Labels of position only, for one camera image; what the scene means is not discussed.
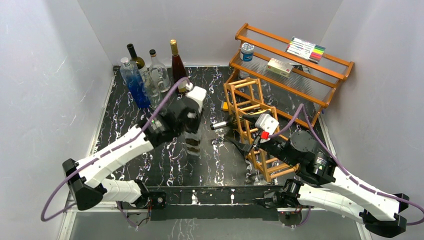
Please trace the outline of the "silver capped dark bottle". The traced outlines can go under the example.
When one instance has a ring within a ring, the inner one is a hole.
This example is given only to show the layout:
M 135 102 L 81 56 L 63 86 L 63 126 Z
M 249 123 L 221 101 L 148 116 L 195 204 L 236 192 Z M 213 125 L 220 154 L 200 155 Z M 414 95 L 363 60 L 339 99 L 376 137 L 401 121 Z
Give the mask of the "silver capped dark bottle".
M 243 119 L 242 116 L 237 117 L 235 114 L 231 114 L 231 115 L 227 116 L 221 122 L 212 123 L 210 125 L 210 129 L 211 130 L 217 130 L 217 129 L 229 127 L 229 128 L 236 130 L 236 129 L 238 129 L 238 125 L 239 125 L 238 120 L 239 120 L 240 123 L 242 123 L 244 119 Z

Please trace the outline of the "clear bottle rack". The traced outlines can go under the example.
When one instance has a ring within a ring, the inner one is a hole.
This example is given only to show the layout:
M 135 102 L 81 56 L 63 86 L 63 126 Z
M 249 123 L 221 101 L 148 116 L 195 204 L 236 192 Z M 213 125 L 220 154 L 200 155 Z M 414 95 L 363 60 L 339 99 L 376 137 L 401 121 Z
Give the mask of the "clear bottle rack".
M 200 143 L 202 139 L 202 133 L 200 130 L 197 132 L 184 132 L 184 139 L 186 144 L 186 150 L 189 155 L 199 156 L 201 152 Z
M 150 71 L 146 66 L 140 70 L 142 80 L 144 82 L 144 89 L 149 98 L 151 107 L 156 109 L 162 102 L 162 94 L 156 81 L 151 77 Z

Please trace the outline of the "clear bottle bottom rack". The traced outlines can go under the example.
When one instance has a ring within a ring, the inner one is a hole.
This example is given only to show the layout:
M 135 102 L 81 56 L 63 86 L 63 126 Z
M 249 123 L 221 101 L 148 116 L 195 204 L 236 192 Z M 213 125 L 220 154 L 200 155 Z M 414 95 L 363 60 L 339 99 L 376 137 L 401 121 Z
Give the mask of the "clear bottle bottom rack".
M 142 80 L 144 82 L 144 89 L 149 98 L 151 107 L 156 109 L 162 102 L 162 94 L 156 81 L 151 77 L 150 71 L 146 66 L 140 70 Z

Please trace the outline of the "dark red wine bottle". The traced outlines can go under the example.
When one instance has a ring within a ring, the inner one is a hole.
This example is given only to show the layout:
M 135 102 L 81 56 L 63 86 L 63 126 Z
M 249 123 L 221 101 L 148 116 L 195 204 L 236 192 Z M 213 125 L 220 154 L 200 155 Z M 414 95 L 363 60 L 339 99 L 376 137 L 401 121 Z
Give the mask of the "dark red wine bottle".
M 179 79 L 187 77 L 187 71 L 184 63 L 179 55 L 177 41 L 175 39 L 170 40 L 170 48 L 172 54 L 171 60 L 171 71 L 174 82 L 176 83 Z

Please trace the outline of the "clear glass bottle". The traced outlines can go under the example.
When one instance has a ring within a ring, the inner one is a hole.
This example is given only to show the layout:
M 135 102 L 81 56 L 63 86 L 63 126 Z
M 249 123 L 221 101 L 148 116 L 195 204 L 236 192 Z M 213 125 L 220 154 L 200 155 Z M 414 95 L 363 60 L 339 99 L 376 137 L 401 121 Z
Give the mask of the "clear glass bottle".
M 159 91 L 165 93 L 171 88 L 167 68 L 158 60 L 155 49 L 150 49 L 149 54 L 151 57 L 151 64 L 149 67 L 151 78 L 157 83 Z

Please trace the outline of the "green wine bottle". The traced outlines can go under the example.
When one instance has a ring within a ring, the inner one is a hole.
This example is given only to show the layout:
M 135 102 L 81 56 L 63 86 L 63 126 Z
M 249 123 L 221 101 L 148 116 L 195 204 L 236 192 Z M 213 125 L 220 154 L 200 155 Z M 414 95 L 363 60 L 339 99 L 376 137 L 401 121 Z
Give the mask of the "green wine bottle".
M 145 67 L 145 61 L 137 55 L 134 45 L 132 43 L 128 43 L 126 47 L 130 54 L 131 61 L 136 63 L 137 68 L 141 70 L 143 67 Z

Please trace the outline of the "blue square bottle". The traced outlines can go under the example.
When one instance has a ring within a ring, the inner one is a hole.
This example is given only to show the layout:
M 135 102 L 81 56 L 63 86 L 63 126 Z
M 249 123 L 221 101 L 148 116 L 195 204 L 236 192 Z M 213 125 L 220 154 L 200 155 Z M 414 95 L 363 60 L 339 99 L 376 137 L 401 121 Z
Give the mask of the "blue square bottle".
M 151 103 L 144 90 L 144 82 L 137 64 L 128 57 L 120 59 L 120 74 L 139 109 L 148 108 Z

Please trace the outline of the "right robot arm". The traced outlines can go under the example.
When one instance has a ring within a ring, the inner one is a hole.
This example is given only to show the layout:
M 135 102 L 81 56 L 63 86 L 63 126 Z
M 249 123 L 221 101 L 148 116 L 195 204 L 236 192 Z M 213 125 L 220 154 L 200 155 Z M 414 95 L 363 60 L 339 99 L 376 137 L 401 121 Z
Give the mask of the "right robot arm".
M 349 217 L 381 237 L 404 233 L 407 220 L 401 212 L 409 197 L 402 193 L 380 193 L 376 188 L 345 174 L 336 159 L 305 130 L 294 132 L 288 140 L 271 137 L 277 120 L 268 113 L 245 114 L 258 135 L 252 143 L 235 142 L 244 155 L 261 149 L 285 164 L 296 167 L 299 180 L 288 179 L 281 190 L 266 190 L 255 203 L 265 208 L 311 206 Z

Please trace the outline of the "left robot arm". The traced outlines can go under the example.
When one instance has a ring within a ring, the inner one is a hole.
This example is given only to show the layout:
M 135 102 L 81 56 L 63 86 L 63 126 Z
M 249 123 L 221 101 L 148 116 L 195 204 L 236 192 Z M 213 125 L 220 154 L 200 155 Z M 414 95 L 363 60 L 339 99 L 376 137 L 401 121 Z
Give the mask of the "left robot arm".
M 137 156 L 183 133 L 196 133 L 203 103 L 202 99 L 189 96 L 181 98 L 162 109 L 153 119 L 139 121 L 99 153 L 78 161 L 70 158 L 63 162 L 63 170 L 70 178 L 67 185 L 78 210 L 91 209 L 102 201 L 126 202 L 136 208 L 147 206 L 151 195 L 141 180 L 107 177 Z

